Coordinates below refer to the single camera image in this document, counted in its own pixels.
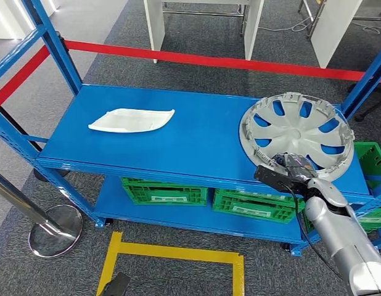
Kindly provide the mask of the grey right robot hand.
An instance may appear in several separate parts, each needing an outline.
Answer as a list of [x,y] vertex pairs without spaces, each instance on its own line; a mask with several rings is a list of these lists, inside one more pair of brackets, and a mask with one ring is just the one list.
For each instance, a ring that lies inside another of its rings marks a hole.
[[283,174],[280,176],[277,173],[274,177],[274,187],[295,187],[305,186],[308,180],[317,178],[317,174],[308,159],[303,155],[293,153],[276,154],[273,159],[280,167],[283,168]]

